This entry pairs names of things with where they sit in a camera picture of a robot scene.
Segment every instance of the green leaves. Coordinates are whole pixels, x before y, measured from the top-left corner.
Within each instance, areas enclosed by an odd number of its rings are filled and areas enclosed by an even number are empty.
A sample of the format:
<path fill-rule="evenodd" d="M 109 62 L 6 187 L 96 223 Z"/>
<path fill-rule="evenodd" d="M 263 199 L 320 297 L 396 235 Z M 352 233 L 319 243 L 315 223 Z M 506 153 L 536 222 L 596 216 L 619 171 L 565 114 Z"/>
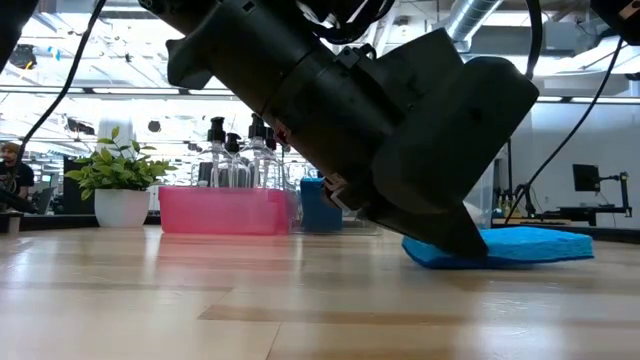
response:
<path fill-rule="evenodd" d="M 167 175 L 167 171 L 177 170 L 168 161 L 150 161 L 151 155 L 141 154 L 141 150 L 156 150 L 153 146 L 141 147 L 136 141 L 131 145 L 120 145 L 115 140 L 120 130 L 115 128 L 111 132 L 111 139 L 99 139 L 98 143 L 114 145 L 104 147 L 94 152 L 90 157 L 75 160 L 78 164 L 85 164 L 81 170 L 69 171 L 65 177 L 78 181 L 83 189 L 82 199 L 86 200 L 95 189 L 128 189 L 145 190 L 149 186 L 159 183 L 159 179 Z M 140 158 L 125 156 L 123 151 Z"/>

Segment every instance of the white pot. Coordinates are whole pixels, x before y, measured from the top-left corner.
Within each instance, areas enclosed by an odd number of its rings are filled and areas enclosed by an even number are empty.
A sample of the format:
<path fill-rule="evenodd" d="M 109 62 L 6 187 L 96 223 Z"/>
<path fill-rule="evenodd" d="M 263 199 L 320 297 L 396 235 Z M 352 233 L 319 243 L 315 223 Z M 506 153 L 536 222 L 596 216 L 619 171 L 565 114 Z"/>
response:
<path fill-rule="evenodd" d="M 97 189 L 95 212 L 102 227 L 132 228 L 144 224 L 149 211 L 146 191 Z"/>

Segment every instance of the ceiling duct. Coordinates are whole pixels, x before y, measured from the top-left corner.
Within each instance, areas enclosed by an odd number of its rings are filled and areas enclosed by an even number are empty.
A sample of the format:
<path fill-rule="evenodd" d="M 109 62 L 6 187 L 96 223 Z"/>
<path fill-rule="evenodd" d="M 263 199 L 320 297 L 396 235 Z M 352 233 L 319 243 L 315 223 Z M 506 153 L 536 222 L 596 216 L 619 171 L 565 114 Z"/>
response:
<path fill-rule="evenodd" d="M 456 43 L 469 42 L 503 0 L 456 0 L 444 28 Z"/>

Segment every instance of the pink container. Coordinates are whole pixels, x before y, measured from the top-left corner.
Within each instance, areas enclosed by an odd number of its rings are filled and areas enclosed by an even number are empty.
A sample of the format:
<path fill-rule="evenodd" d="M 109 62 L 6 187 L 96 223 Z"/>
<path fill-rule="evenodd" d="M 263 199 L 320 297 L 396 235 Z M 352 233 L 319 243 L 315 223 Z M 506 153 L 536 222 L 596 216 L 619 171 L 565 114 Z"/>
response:
<path fill-rule="evenodd" d="M 289 233 L 290 206 L 282 190 L 161 186 L 158 197 L 166 233 Z"/>

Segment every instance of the computer monitor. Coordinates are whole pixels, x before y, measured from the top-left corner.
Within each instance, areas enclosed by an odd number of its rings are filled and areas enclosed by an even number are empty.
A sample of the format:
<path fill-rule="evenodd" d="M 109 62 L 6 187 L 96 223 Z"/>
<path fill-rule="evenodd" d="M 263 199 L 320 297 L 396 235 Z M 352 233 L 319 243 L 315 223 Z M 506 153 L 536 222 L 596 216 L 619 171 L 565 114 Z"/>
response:
<path fill-rule="evenodd" d="M 576 191 L 600 192 L 600 171 L 595 165 L 573 164 L 573 186 Z"/>

